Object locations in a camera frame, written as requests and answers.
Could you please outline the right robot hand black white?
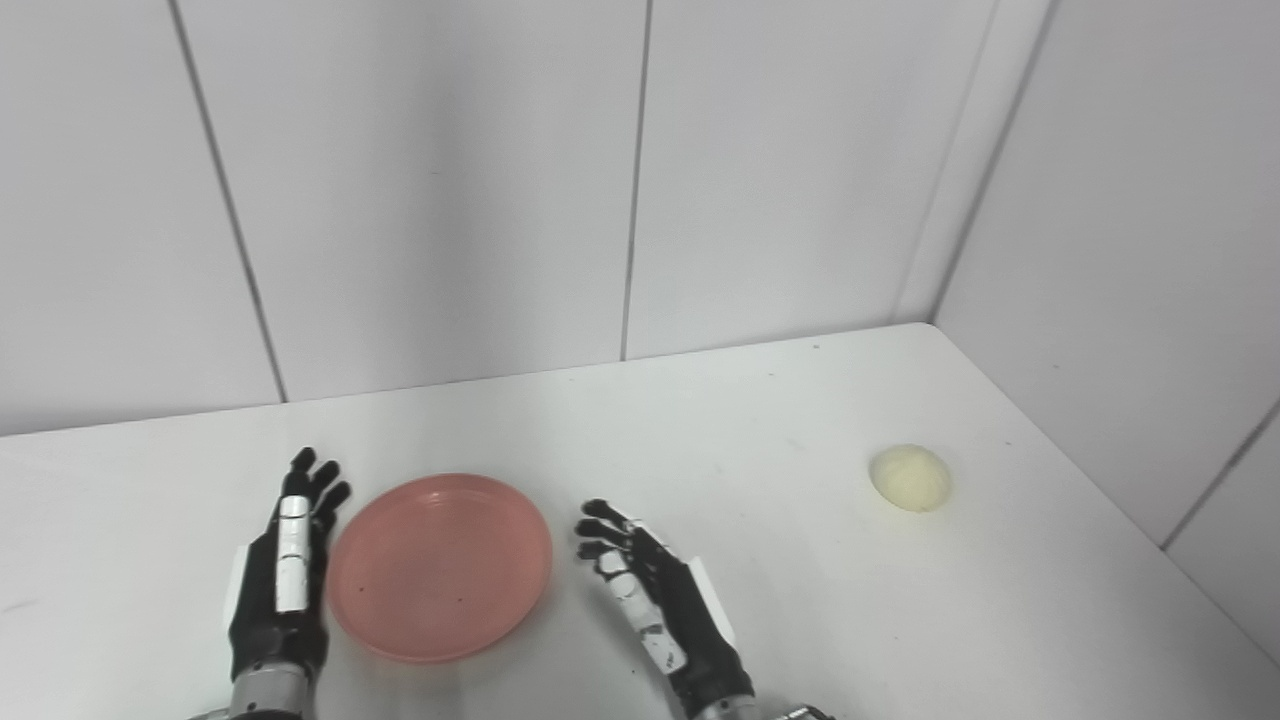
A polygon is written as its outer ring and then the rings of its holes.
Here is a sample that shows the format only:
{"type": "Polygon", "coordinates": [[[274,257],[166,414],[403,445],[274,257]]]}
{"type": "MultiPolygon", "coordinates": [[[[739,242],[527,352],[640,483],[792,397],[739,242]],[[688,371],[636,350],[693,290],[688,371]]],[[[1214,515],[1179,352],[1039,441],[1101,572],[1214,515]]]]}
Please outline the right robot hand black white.
{"type": "Polygon", "coordinates": [[[682,560],[603,498],[581,511],[577,556],[605,583],[684,716],[756,719],[753,679],[701,560],[682,560]]]}

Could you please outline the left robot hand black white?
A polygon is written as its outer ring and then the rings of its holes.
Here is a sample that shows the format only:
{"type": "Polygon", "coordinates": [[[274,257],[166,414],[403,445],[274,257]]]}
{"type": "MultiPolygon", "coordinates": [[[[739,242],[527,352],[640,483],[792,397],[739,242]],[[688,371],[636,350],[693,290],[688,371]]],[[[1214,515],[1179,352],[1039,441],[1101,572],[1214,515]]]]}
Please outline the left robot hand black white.
{"type": "Polygon", "coordinates": [[[319,464],[311,447],[292,459],[266,529],[247,548],[228,630],[233,679],[279,662],[315,679],[326,662],[328,550],[338,509],[352,495],[339,474],[337,461],[319,464]]]}

